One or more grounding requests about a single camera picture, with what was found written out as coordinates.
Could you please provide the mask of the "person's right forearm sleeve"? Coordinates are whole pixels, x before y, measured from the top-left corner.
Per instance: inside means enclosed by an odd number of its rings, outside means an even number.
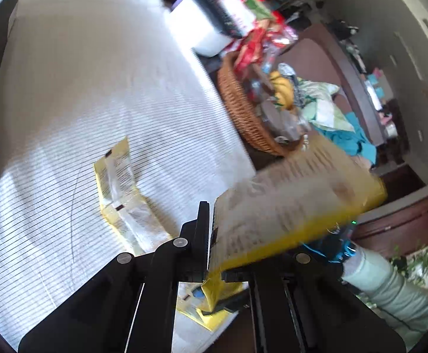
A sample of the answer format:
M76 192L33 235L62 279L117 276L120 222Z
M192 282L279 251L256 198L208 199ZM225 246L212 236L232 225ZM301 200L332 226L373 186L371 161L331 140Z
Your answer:
M344 264L343 280L364 292L405 332L428 331L428 289L408 281L379 253L358 246Z

